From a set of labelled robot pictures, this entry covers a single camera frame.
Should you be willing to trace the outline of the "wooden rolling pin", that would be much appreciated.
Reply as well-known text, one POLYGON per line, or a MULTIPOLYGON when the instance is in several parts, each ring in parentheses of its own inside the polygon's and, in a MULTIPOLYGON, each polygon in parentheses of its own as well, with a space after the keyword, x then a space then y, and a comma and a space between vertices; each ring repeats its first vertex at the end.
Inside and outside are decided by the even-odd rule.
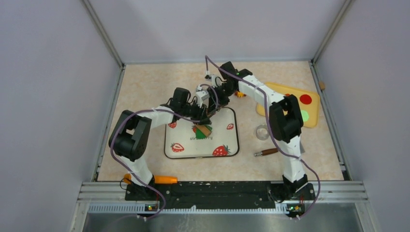
POLYGON ((211 135, 211 130, 206 127, 206 125, 211 124, 210 119, 211 117, 219 110, 219 107, 215 107, 210 113, 206 114, 205 119, 201 119, 199 123, 194 124, 198 131, 200 131, 205 137, 209 137, 211 135))

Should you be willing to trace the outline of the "green dough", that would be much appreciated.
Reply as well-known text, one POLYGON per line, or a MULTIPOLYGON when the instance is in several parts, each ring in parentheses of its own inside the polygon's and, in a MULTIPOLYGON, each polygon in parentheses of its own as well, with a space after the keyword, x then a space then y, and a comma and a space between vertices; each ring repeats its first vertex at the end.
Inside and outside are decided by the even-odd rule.
POLYGON ((195 138, 197 140, 207 138, 207 136, 202 131, 200 131, 196 126, 192 126, 192 131, 194 132, 195 138))

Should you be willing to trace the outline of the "white strawberry tray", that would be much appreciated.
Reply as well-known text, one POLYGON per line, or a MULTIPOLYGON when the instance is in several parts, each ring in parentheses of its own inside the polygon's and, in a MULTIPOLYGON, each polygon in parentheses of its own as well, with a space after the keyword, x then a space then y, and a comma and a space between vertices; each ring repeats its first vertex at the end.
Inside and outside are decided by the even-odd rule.
POLYGON ((218 111, 210 125, 197 127, 181 119, 166 126, 164 153, 170 159, 229 157, 239 150, 236 113, 231 108, 218 111))

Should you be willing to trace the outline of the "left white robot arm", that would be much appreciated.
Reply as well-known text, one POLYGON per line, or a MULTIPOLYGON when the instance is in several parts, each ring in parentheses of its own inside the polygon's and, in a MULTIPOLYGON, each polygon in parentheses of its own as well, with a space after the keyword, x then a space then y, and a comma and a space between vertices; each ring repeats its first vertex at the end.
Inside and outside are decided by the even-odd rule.
POLYGON ((138 185, 136 192, 142 199, 149 200, 155 194, 154 175, 143 159, 151 129, 179 119, 208 124, 218 106, 215 88, 201 84, 194 96, 189 90, 178 87, 173 96, 158 107, 121 113, 109 138, 110 153, 131 174, 130 181, 138 185))

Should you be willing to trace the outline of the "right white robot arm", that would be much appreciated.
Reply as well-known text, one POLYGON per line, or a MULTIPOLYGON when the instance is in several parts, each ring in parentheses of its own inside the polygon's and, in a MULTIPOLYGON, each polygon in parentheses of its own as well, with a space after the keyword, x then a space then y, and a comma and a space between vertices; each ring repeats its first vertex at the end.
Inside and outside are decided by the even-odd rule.
POLYGON ((294 95, 285 96, 259 81, 247 69, 237 70, 228 61, 218 67, 221 80, 217 75, 206 71, 205 78, 210 80, 217 92, 219 103, 239 91, 264 106, 268 133, 278 151, 284 155, 283 192, 289 199, 297 199, 308 184, 301 159, 301 133, 304 125, 298 99, 294 95))

